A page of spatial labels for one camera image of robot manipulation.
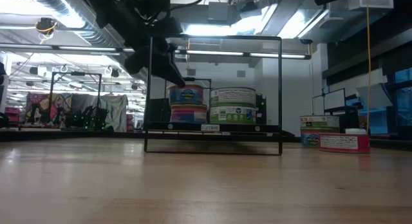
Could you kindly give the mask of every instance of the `floor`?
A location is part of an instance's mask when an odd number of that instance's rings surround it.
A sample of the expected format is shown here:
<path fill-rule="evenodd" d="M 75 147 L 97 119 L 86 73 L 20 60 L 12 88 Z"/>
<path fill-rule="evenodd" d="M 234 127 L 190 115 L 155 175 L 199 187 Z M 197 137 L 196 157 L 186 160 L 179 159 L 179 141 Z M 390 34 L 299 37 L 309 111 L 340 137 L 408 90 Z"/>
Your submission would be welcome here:
<path fill-rule="evenodd" d="M 411 191 L 403 151 L 288 144 L 281 157 L 226 156 L 144 154 L 133 139 L 0 143 L 1 224 L 412 223 Z"/>

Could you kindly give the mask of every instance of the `ceiling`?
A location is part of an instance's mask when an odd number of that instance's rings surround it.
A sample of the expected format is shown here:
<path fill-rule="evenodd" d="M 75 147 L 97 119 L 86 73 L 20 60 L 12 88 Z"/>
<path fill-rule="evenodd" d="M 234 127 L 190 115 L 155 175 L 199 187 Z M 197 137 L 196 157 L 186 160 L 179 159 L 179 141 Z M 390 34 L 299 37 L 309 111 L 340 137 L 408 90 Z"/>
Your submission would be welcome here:
<path fill-rule="evenodd" d="M 189 8 L 175 10 L 172 15 L 182 22 L 183 27 L 187 30 L 190 24 L 208 24 L 209 16 L 209 3 L 205 0 L 205 4 L 196 5 Z M 233 4 L 229 11 L 230 17 L 228 20 L 235 21 L 239 18 L 239 12 L 237 10 L 241 7 L 244 1 L 250 0 L 228 0 Z M 276 3 L 278 7 L 275 10 L 281 9 L 282 0 L 259 0 L 260 6 L 268 6 L 270 3 Z M 90 21 L 91 27 L 95 26 L 95 16 L 90 9 L 84 5 L 82 1 L 73 5 L 75 9 L 81 11 L 84 15 L 83 18 Z M 290 1 L 282 6 L 285 13 L 285 20 L 274 20 L 272 16 L 268 22 L 268 26 L 256 35 L 277 35 L 278 33 L 270 33 L 268 30 L 282 30 L 286 26 L 289 30 L 285 30 L 283 33 L 290 34 L 302 26 L 307 26 L 309 21 L 314 19 L 316 15 L 322 11 L 322 6 L 317 6 L 314 0 L 300 0 L 297 2 Z M 365 12 L 362 10 L 348 10 L 345 6 L 345 2 L 332 4 L 330 8 L 331 16 L 342 17 L 342 20 L 335 23 L 333 26 L 327 28 L 320 28 L 319 22 L 317 23 L 303 38 L 312 39 L 315 43 L 319 42 L 334 42 L 339 41 L 342 38 L 347 38 L 351 33 L 355 33 L 356 30 L 364 28 L 365 25 Z M 385 11 L 372 11 L 375 19 L 382 17 Z M 59 27 L 53 34 L 53 37 L 47 40 L 43 40 L 44 37 L 39 35 L 37 30 L 33 28 L 34 24 L 42 17 L 56 18 L 56 11 L 50 8 L 45 8 L 38 3 L 34 3 L 30 0 L 0 0 L 0 42 L 1 43 L 20 43 L 20 44 L 43 44 L 49 45 L 61 45 L 61 46 L 90 46 L 90 42 L 84 38 L 84 32 L 79 32 L 73 28 L 64 26 L 60 22 Z M 118 43 L 117 46 L 121 46 L 123 43 L 119 34 L 114 31 L 110 26 L 102 30 L 104 35 L 109 36 L 113 42 Z M 277 43 L 271 43 L 268 41 L 240 41 L 240 40 L 228 40 L 228 39 L 170 39 L 171 42 L 176 43 L 183 48 L 189 47 L 194 50 L 212 50 L 212 51 L 249 51 L 249 52 L 261 52 L 261 53 L 276 53 L 278 52 Z M 283 53 L 294 54 L 308 54 L 308 46 L 303 45 L 298 39 L 284 39 L 283 40 Z M 103 82 L 106 83 L 102 87 L 103 91 L 131 91 L 132 82 L 141 82 L 142 75 L 129 75 L 123 70 L 122 58 L 116 56 L 107 55 L 70 55 L 70 54 L 52 54 L 52 53 L 28 53 L 28 52 L 8 52 L 12 66 L 12 88 L 30 88 L 26 85 L 24 80 L 35 81 L 36 88 L 48 89 L 50 88 L 49 82 L 43 82 L 44 80 L 50 80 L 50 72 L 60 71 L 62 66 L 68 66 L 68 71 L 84 71 L 87 73 L 101 73 Z M 27 66 L 21 66 L 22 62 L 25 62 Z M 187 59 L 177 59 L 177 61 L 186 61 Z M 242 58 L 242 57 L 226 57 L 226 56 L 207 56 L 207 55 L 192 55 L 189 57 L 190 62 L 228 62 L 228 63 L 245 63 L 254 67 L 258 63 L 258 59 Z M 48 74 L 45 75 L 32 75 L 30 68 L 32 66 L 46 66 Z M 119 77 L 113 78 L 108 68 L 119 69 Z M 93 81 L 92 78 L 87 79 L 75 79 L 74 77 L 67 76 L 68 79 L 75 81 Z M 119 82 L 120 85 L 112 85 L 111 82 Z M 97 88 L 96 84 L 87 84 L 86 90 L 94 91 Z M 57 89 L 67 89 L 68 83 L 59 83 Z"/>

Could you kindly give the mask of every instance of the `price tag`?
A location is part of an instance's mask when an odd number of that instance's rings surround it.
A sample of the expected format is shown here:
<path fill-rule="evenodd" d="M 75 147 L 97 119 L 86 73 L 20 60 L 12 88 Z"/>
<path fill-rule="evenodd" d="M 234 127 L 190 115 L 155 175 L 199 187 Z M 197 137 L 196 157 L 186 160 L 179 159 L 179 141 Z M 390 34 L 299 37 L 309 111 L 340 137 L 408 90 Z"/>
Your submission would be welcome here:
<path fill-rule="evenodd" d="M 202 124 L 201 131 L 220 131 L 220 125 Z"/>

